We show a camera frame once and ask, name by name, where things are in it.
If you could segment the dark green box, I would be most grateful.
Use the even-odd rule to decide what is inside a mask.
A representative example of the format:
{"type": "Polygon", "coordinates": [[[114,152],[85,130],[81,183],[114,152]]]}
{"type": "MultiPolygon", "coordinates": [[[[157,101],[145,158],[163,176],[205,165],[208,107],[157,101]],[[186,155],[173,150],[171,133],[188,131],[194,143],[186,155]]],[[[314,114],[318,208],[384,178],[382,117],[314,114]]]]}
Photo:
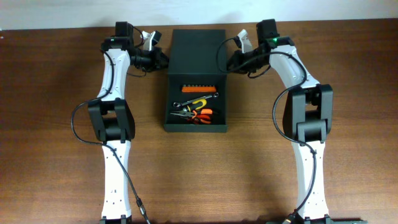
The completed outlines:
{"type": "Polygon", "coordinates": [[[227,102],[226,39],[224,29],[175,29],[168,67],[168,92],[165,107],[164,129],[167,132],[225,133],[227,102]],[[216,111],[211,124],[194,124],[184,117],[173,115],[178,111],[174,103],[209,95],[209,93],[184,93],[184,86],[213,86],[218,96],[207,99],[205,108],[216,111]]]}

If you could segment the orange socket bit rail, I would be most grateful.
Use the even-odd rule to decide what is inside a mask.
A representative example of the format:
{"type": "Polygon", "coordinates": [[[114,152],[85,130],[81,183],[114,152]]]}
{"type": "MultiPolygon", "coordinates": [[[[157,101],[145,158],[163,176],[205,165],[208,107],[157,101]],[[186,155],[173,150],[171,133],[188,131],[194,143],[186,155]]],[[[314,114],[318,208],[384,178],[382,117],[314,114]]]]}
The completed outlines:
{"type": "Polygon", "coordinates": [[[217,89],[214,85],[183,85],[182,93],[215,93],[217,89]]]}

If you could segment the silver ring spanner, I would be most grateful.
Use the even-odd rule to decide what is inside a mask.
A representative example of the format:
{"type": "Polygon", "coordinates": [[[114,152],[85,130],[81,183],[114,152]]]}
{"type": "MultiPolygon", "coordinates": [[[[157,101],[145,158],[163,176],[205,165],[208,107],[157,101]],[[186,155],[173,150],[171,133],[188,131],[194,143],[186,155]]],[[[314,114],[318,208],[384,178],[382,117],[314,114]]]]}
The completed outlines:
{"type": "Polygon", "coordinates": [[[199,97],[199,98],[194,98],[194,99],[192,99],[192,100],[188,100],[188,101],[185,101],[185,102],[182,102],[182,103],[174,102],[174,103],[173,103],[173,107],[178,108],[178,107],[181,107],[181,106],[189,105],[189,104],[191,104],[191,103],[193,103],[193,102],[195,102],[195,101],[201,100],[201,99],[217,98],[217,97],[219,97],[219,95],[220,95],[220,94],[219,94],[218,92],[216,92],[216,93],[214,93],[214,94],[201,96],[201,97],[199,97]]]}

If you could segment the yellow black stubby screwdriver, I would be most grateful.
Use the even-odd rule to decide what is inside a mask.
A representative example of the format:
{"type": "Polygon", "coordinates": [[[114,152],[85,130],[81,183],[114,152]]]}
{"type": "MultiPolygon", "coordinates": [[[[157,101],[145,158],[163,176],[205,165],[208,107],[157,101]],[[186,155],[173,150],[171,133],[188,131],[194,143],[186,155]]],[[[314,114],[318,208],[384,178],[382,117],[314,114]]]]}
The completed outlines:
{"type": "Polygon", "coordinates": [[[207,100],[202,98],[199,100],[196,100],[186,106],[183,107],[182,111],[185,112],[193,112],[194,110],[200,110],[202,109],[205,105],[207,104],[207,100]]]}

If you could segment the orange black long-nose pliers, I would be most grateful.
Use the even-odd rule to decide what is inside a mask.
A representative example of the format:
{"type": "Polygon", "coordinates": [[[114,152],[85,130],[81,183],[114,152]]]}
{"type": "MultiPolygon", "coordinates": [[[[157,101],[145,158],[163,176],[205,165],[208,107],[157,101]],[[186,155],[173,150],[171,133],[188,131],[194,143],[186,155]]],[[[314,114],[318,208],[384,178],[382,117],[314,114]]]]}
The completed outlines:
{"type": "Polygon", "coordinates": [[[193,110],[193,111],[173,111],[170,114],[183,117],[194,124],[211,124],[211,116],[214,111],[211,109],[193,110]]]}

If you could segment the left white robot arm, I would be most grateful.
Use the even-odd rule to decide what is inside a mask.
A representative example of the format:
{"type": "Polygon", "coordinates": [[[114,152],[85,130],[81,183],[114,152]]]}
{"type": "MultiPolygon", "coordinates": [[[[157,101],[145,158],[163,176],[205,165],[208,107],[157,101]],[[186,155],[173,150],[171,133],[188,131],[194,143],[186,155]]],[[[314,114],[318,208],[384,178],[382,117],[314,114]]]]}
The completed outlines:
{"type": "Polygon", "coordinates": [[[95,100],[88,103],[88,112],[95,136],[104,154],[105,191],[101,223],[130,223],[132,220],[128,188],[132,181],[127,173],[135,122],[124,97],[127,71],[130,66],[144,73],[163,70],[169,58],[157,46],[161,34],[141,32],[141,43],[134,43],[136,27],[117,22],[115,34],[101,44],[104,57],[103,81],[95,100]]]}

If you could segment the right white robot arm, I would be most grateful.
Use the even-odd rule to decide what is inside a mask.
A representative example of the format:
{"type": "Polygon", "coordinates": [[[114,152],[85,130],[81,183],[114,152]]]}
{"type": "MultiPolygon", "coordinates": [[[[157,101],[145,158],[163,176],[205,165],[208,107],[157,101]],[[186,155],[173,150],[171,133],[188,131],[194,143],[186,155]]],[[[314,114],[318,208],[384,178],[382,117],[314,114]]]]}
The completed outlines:
{"type": "Polygon", "coordinates": [[[262,67],[274,69],[285,89],[275,102],[286,96],[282,126],[272,122],[277,132],[290,141],[294,150],[298,198],[294,211],[284,223],[331,223],[325,199],[323,154],[331,131],[333,89],[313,78],[300,60],[293,40],[281,36],[276,21],[256,25],[258,46],[253,48],[246,30],[233,37],[238,50],[228,60],[225,73],[260,76],[262,67]]]}

